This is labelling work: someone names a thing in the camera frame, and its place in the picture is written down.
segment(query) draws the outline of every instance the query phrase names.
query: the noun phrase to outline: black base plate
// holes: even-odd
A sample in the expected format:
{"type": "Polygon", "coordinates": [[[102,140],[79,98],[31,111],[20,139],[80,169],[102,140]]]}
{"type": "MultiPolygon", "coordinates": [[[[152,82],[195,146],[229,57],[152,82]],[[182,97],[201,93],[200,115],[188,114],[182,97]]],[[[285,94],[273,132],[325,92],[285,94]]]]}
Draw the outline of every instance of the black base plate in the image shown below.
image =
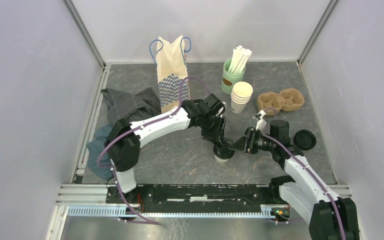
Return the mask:
{"type": "MultiPolygon", "coordinates": [[[[108,193],[106,203],[124,203],[115,186],[108,193]]],[[[143,184],[125,197],[137,204],[139,194],[147,213],[258,213],[262,204],[287,204],[272,196],[268,186],[256,184],[143,184]],[[223,201],[191,201],[203,196],[223,201]]]]}

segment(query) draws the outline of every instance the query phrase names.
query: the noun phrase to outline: paper bag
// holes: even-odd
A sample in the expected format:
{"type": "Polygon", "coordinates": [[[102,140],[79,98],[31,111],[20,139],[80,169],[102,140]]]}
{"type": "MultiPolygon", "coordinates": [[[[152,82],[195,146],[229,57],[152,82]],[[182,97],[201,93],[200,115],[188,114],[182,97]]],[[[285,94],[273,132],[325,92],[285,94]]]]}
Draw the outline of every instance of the paper bag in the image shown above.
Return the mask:
{"type": "MultiPolygon", "coordinates": [[[[186,68],[184,39],[188,37],[179,36],[170,43],[162,37],[158,37],[156,54],[156,74],[158,79],[159,99],[161,111],[170,111],[179,105],[179,87],[182,79],[188,76],[186,68]]],[[[190,99],[189,83],[182,84],[182,101],[190,99]]]]}

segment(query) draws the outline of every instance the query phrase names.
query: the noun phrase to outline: dark fabric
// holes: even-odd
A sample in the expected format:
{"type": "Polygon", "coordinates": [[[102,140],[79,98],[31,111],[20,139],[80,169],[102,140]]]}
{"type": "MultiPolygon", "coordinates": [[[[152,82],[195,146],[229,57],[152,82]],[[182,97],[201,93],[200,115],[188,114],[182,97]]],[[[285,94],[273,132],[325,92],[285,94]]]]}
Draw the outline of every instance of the dark fabric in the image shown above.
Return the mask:
{"type": "MultiPolygon", "coordinates": [[[[109,180],[113,177],[110,167],[99,167],[97,161],[105,148],[105,140],[113,129],[113,125],[122,118],[126,118],[128,122],[135,122],[160,115],[161,107],[159,98],[150,87],[136,95],[112,88],[103,89],[101,93],[108,106],[109,124],[97,129],[93,134],[94,140],[86,144],[89,151],[87,166],[101,179],[109,180]]],[[[102,157],[100,164],[111,164],[108,154],[102,157]]]]}
{"type": "Polygon", "coordinates": [[[141,121],[161,114],[160,99],[148,87],[136,95],[112,88],[101,90],[108,106],[108,122],[114,125],[118,120],[141,121]]]}

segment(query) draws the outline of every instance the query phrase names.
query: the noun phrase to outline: bag handle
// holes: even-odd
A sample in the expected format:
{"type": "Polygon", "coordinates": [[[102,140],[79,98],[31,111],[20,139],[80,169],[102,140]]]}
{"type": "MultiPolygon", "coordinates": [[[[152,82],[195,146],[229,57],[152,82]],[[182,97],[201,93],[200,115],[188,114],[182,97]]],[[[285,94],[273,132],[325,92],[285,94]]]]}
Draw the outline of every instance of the bag handle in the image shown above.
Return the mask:
{"type": "Polygon", "coordinates": [[[155,63],[155,65],[158,66],[157,61],[155,60],[155,57],[154,57],[154,55],[152,54],[152,50],[151,50],[151,46],[152,46],[152,44],[153,44],[154,42],[157,42],[157,41],[160,42],[160,43],[162,44],[162,46],[161,46],[160,49],[158,49],[158,50],[156,51],[155,55],[157,55],[158,52],[161,51],[161,49],[163,49],[163,47],[164,47],[164,43],[163,43],[163,41],[161,41],[160,39],[155,39],[155,40],[153,40],[153,41],[149,44],[149,53],[151,54],[152,60],[153,60],[153,62],[155,63]]]}
{"type": "Polygon", "coordinates": [[[180,50],[181,50],[181,56],[183,57],[184,65],[186,65],[186,60],[185,60],[185,54],[184,53],[189,53],[191,48],[192,48],[192,41],[191,41],[191,39],[188,36],[182,37],[181,40],[180,40],[180,50]],[[188,39],[189,40],[189,49],[188,50],[186,50],[186,49],[182,50],[182,41],[183,41],[183,39],[188,39]]]}

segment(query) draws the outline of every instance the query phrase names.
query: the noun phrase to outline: white straw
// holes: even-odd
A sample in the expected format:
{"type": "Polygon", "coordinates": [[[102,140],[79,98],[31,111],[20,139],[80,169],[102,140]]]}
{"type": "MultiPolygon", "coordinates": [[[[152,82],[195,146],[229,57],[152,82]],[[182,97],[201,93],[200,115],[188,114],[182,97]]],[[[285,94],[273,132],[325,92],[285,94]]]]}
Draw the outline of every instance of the white straw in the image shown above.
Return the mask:
{"type": "Polygon", "coordinates": [[[243,47],[239,45],[236,47],[236,49],[233,50],[232,60],[230,62],[230,66],[228,69],[229,73],[231,73],[238,66],[238,63],[239,63],[238,61],[240,59],[242,49],[243,47]]]}
{"type": "Polygon", "coordinates": [[[227,71],[230,74],[242,73],[251,54],[251,50],[243,48],[241,45],[237,46],[235,49],[233,49],[232,59],[227,71]]]}

